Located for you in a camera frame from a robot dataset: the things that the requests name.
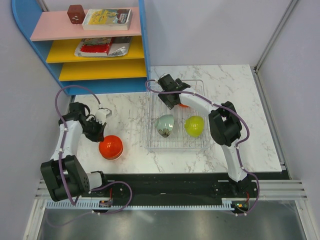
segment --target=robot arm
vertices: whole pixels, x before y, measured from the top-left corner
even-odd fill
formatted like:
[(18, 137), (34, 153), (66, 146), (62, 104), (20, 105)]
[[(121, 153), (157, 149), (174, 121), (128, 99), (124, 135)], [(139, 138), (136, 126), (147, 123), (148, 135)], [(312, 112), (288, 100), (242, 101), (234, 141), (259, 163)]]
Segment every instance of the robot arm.
[(65, 135), (63, 149), (60, 149), (63, 141), (65, 126), (59, 120), (60, 135), (51, 157), (51, 160), (41, 165), (41, 173), (48, 188), (51, 198), (54, 201), (67, 199), (67, 193), (62, 183), (59, 171), (59, 153), (62, 150), (62, 168), (72, 197), (88, 193), (89, 190), (100, 187), (103, 184), (102, 172), (86, 173), (79, 163), (76, 154), (81, 134), (84, 134), (93, 142), (104, 140), (104, 129), (106, 118), (112, 112), (108, 108), (99, 106), (95, 115), (90, 115), (88, 106), (74, 102), (69, 105), (69, 113), (62, 116), (66, 121), (67, 134)]
[[(190, 85), (182, 82), (179, 78), (173, 80), (169, 74), (162, 76), (158, 80), (158, 84), (164, 92), (197, 93)], [(235, 146), (236, 140), (241, 136), (240, 131), (242, 129), (238, 118), (227, 110), (209, 104), (201, 97), (189, 93), (159, 94), (158, 96), (169, 109), (172, 109), (175, 105), (183, 104), (197, 110), (204, 116), (208, 116), (211, 136), (222, 147), (229, 177), (236, 183), (246, 178), (247, 173), (240, 166)], [(236, 111), (234, 105), (229, 101), (222, 106)]]
[[(162, 76), (158, 83), (163, 92), (184, 91), (196, 93), (190, 85), (182, 82), (179, 78), (173, 80), (169, 74)], [(172, 109), (175, 105), (184, 104), (197, 110), (202, 115), (208, 116), (210, 134), (213, 140), (222, 147), (228, 166), (228, 175), (236, 187), (235, 191), (243, 190), (248, 184), (248, 178), (247, 173), (240, 166), (235, 147), (236, 140), (241, 136), (242, 125), (239, 119), (230, 114), (229, 111), (214, 106), (213, 103), (209, 104), (198, 93), (197, 95), (167, 93), (159, 94), (158, 96), (169, 109)], [(231, 102), (227, 101), (222, 106), (234, 112), (236, 111)], [(57, 202), (68, 198), (59, 168), (59, 154), (61, 152), (63, 175), (71, 197), (81, 196), (94, 188), (106, 184), (103, 182), (103, 179), (105, 179), (103, 172), (97, 171), (87, 174), (84, 171), (76, 157), (76, 153), (81, 134), (84, 134), (93, 142), (102, 142), (104, 140), (103, 133), (106, 126), (106, 118), (111, 115), (111, 110), (103, 108), (101, 105), (99, 105), (95, 116), (91, 115), (88, 106), (82, 103), (74, 102), (69, 105), (69, 113), (62, 116), (66, 122), (66, 127), (59, 120), (60, 136), (54, 154), (51, 160), (42, 163), (40, 168), (52, 200)]]

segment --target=wire basket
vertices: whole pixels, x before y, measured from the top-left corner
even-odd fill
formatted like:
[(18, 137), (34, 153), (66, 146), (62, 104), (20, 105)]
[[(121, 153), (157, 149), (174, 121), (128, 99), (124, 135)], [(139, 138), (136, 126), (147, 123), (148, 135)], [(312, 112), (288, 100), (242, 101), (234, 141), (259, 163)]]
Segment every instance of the wire basket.
[[(204, 82), (202, 80), (183, 80), (189, 84), (197, 93), (204, 94)], [(152, 90), (162, 91), (159, 84), (151, 82)], [(146, 101), (144, 147), (150, 152), (174, 152), (174, 151), (203, 151), (210, 147), (210, 128), (208, 116), (203, 116), (191, 107), (176, 105), (170, 110), (158, 97), (157, 93), (148, 91)], [(167, 114), (172, 114), (174, 126), (171, 134), (164, 138), (155, 128), (156, 119)], [(191, 116), (201, 116), (204, 120), (202, 134), (195, 138), (187, 134), (185, 122)]]

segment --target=marble tabletop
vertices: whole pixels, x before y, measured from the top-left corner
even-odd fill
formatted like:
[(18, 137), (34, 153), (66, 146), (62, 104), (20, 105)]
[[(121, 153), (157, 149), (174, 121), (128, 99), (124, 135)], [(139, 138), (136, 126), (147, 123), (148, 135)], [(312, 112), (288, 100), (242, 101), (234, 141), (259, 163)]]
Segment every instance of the marble tabletop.
[[(281, 172), (279, 158), (249, 65), (202, 65), (151, 67), (151, 78), (169, 73), (176, 79), (203, 80), (205, 96), (216, 103), (230, 101), (246, 121), (250, 138), (240, 147), (243, 165), (253, 172)], [(101, 103), (112, 110), (104, 135), (116, 135), (123, 141), (120, 159), (108, 161), (98, 143), (81, 136), (77, 158), (89, 173), (226, 173), (221, 146), (211, 139), (211, 147), (201, 152), (148, 152), (144, 147), (144, 117), (148, 95), (145, 92), (99, 94)], [(88, 105), (94, 113), (97, 101), (91, 95), (77, 95), (76, 102)], [(244, 128), (242, 138), (246, 136)]]

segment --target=yellow shelf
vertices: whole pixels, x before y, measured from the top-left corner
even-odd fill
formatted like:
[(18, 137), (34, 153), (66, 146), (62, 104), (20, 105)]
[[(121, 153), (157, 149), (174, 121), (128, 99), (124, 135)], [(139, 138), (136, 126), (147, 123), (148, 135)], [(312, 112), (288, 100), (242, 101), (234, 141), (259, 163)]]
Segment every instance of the yellow shelf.
[(66, 62), (63, 64), (59, 80), (79, 81), (97, 79), (125, 79), (146, 77), (144, 59), (113, 61)]
[(79, 57), (75, 56), (75, 50), (81, 39), (54, 40), (46, 62), (49, 64), (55, 63), (70, 63), (70, 62), (88, 62), (88, 61), (114, 61), (127, 59), (143, 59), (144, 48), (141, 36), (132, 38), (130, 48), (127, 55), (117, 57)]

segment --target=red ball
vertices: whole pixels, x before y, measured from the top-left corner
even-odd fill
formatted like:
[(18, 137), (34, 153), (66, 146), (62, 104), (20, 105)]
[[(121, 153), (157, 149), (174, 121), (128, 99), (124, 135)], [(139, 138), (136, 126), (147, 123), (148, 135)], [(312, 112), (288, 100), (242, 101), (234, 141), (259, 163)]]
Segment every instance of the red ball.
[(124, 145), (121, 139), (115, 135), (109, 135), (99, 143), (99, 151), (107, 160), (116, 160), (123, 153)]

